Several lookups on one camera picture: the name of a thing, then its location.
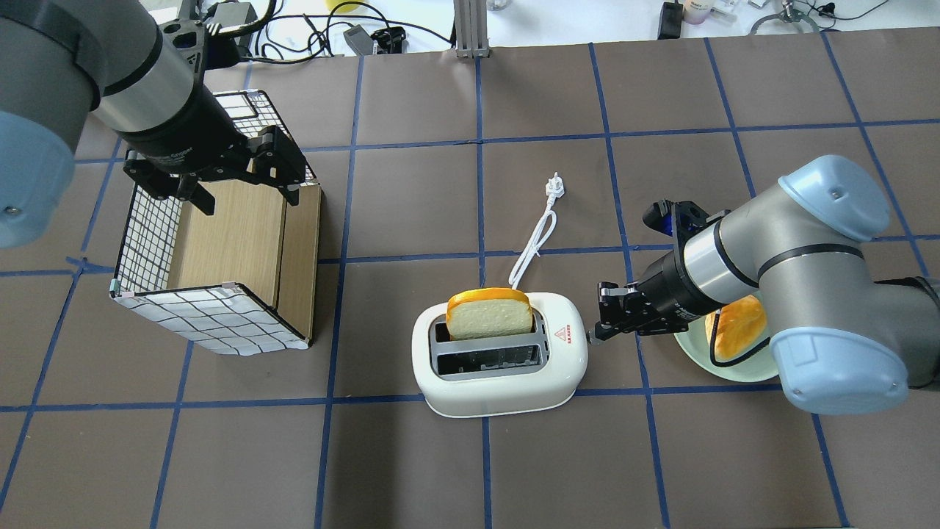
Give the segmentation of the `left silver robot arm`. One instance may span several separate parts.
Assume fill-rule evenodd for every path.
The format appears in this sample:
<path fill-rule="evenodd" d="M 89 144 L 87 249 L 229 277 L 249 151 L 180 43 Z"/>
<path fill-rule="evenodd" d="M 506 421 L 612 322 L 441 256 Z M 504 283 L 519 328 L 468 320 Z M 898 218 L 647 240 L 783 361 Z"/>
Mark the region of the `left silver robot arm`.
<path fill-rule="evenodd" d="M 239 180 L 298 204 L 308 164 L 295 141 L 275 125 L 246 137 L 203 84 L 205 71 L 239 62 L 236 40 L 273 9 L 224 27 L 195 11 L 159 24 L 137 1 L 4 1 L 2 247 L 49 227 L 88 115 L 128 144 L 124 170 L 155 200 L 212 215 L 204 184 Z"/>

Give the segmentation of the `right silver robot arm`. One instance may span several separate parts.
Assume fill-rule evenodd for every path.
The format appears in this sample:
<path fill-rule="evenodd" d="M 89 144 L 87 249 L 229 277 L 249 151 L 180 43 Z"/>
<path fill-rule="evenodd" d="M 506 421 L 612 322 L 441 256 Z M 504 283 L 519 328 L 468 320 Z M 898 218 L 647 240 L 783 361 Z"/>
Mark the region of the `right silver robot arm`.
<path fill-rule="evenodd" d="M 570 400 L 588 345 L 619 334 L 712 328 L 718 367 L 750 351 L 728 348 L 743 329 L 732 305 L 755 295 L 782 391 L 810 413 L 873 413 L 911 389 L 938 389 L 938 281 L 873 281 L 861 245 L 889 224 L 889 205 L 863 168 L 823 155 L 782 176 L 734 211 L 710 215 L 691 201 L 659 201 L 644 214 L 673 248 L 640 280 L 597 286 L 599 320 L 585 329 L 573 302 L 554 292 L 490 289 L 494 316 L 461 332 L 466 306 L 444 302 L 414 321 L 408 358 L 427 405 L 450 418 L 547 411 Z"/>

